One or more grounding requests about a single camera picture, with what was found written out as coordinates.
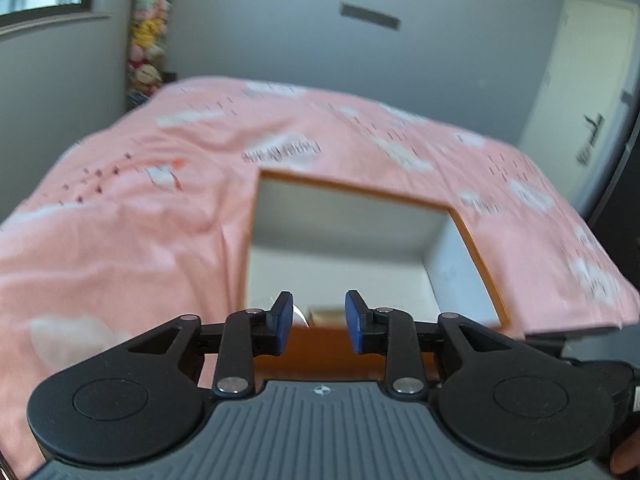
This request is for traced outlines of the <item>person right hand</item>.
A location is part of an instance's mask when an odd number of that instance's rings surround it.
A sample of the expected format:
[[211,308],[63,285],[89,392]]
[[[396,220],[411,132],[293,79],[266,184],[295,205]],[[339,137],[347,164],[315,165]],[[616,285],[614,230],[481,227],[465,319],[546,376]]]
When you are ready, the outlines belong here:
[[640,466],[640,430],[635,431],[613,453],[610,460],[612,474],[626,474]]

